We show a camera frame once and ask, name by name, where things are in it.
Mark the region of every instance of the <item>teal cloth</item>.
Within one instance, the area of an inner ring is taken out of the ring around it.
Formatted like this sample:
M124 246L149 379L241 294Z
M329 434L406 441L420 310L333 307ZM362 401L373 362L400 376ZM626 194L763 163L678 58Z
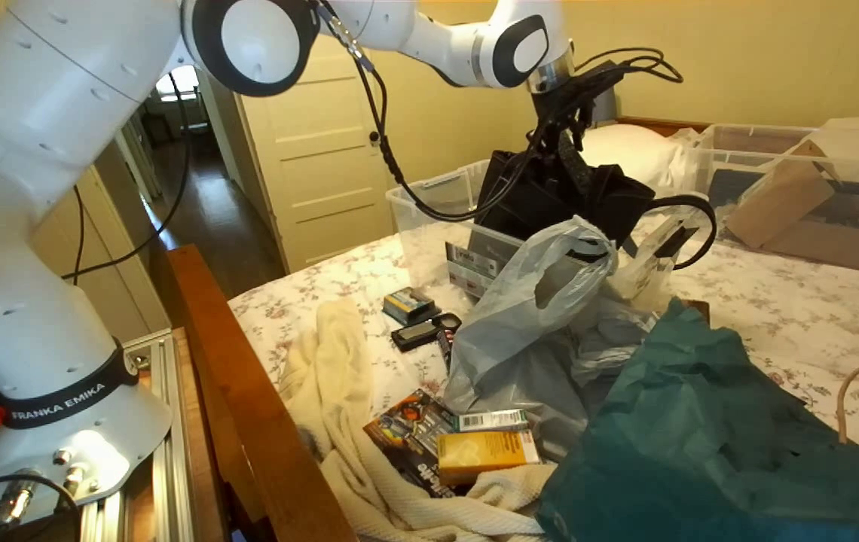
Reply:
M859 446L672 303L548 479L545 540L859 540Z

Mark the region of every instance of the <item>plastic bag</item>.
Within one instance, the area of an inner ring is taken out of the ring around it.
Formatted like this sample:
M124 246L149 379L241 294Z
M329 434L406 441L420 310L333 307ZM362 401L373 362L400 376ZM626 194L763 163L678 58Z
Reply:
M451 411L515 408L564 457L648 325L610 287L612 242L583 218L527 239L457 329Z
M859 540L859 446L672 303L550 474L545 540Z

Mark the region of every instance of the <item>black strap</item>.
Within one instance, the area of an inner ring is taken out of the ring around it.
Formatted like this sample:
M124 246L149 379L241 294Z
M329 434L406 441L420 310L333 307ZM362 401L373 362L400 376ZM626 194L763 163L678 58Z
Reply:
M137 386L137 376L125 371L124 348L116 347L104 364L99 364L84 379L27 401L4 397L7 408L7 428L40 428L59 421L67 416L75 416L94 404L99 404L104 394L112 394L116 386Z
M690 194L678 194L678 195L655 199L648 204L648 211L655 211L655 207L695 207L700 213L707 218L707 239L702 242L702 246L688 261L678 261L674 272L700 261L710 249L710 245L717 242L717 230L721 230L717 211L704 199L690 195Z

